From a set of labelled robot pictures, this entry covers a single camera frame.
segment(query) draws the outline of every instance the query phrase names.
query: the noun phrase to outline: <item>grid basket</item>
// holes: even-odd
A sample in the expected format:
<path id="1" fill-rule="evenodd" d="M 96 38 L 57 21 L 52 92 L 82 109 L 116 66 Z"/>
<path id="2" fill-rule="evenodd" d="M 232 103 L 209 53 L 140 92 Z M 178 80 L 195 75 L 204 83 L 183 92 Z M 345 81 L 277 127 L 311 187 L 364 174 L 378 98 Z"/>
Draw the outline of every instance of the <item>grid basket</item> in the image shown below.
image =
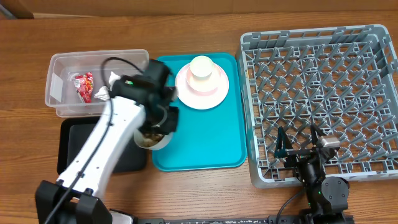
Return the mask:
<path id="1" fill-rule="evenodd" d="M 342 142 L 327 175 L 398 178 L 398 61 L 384 26 L 246 33 L 237 61 L 256 187 L 300 185 L 274 158 L 277 128 L 297 150 L 312 147 L 312 123 Z"/>

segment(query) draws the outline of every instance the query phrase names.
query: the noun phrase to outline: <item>pink plate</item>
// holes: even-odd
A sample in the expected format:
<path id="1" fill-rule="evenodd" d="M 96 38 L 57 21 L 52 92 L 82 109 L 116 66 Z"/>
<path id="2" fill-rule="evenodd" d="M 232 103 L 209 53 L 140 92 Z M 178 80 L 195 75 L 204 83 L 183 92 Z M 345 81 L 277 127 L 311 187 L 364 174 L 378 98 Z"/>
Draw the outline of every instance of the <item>pink plate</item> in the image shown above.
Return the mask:
<path id="1" fill-rule="evenodd" d="M 206 110 L 219 105 L 225 99 L 228 94 L 229 80 L 224 70 L 220 66 L 216 66 L 221 71 L 220 82 L 216 91 L 211 95 L 199 95 L 189 87 L 186 79 L 189 63 L 180 69 L 175 78 L 175 86 L 182 103 L 193 109 Z"/>

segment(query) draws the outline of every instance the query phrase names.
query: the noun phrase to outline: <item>red snack package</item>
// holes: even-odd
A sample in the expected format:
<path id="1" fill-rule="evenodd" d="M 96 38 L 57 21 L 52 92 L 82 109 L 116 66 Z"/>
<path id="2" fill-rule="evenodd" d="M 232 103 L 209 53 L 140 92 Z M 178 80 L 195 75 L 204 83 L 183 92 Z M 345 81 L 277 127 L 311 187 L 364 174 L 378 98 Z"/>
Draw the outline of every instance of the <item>red snack package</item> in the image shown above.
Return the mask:
<path id="1" fill-rule="evenodd" d="M 84 75 L 75 76 L 75 87 L 83 103 L 91 103 L 91 93 L 93 92 L 94 79 L 91 72 Z"/>

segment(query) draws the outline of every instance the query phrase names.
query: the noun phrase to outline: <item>blue tray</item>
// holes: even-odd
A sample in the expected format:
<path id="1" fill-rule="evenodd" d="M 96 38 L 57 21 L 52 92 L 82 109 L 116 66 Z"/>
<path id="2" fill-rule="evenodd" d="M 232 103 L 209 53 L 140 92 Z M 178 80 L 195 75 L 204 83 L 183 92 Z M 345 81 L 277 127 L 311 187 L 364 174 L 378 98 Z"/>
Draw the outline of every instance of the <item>blue tray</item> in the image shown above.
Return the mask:
<path id="1" fill-rule="evenodd" d="M 224 101 L 208 110 L 195 110 L 180 100 L 177 131 L 171 142 L 152 151 L 154 165 L 162 171 L 214 169 L 240 166 L 247 156 L 244 116 L 235 58 L 227 53 L 200 54 L 211 58 L 226 72 L 229 90 Z M 198 55 L 159 57 L 172 71 L 168 80 L 174 86 L 178 71 Z"/>

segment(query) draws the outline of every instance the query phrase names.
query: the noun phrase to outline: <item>table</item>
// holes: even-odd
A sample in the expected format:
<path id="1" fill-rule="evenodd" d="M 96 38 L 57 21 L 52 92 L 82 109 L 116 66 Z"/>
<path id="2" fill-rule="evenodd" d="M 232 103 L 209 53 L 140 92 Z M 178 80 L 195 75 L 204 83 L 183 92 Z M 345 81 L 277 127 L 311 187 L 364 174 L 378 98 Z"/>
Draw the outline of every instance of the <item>table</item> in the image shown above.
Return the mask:
<path id="1" fill-rule="evenodd" d="M 146 49 L 170 54 L 235 54 L 245 32 L 383 24 L 398 46 L 398 13 L 306 12 L 215 16 L 92 17 L 0 21 L 0 223 L 37 223 L 34 193 L 57 178 L 62 118 L 44 103 L 50 58 L 62 52 Z M 356 223 L 397 223 L 398 180 L 352 182 Z M 235 169 L 113 175 L 105 204 L 138 217 L 244 218 L 275 215 L 299 188 L 256 189 L 246 161 Z M 284 214 L 306 208 L 304 198 Z"/>

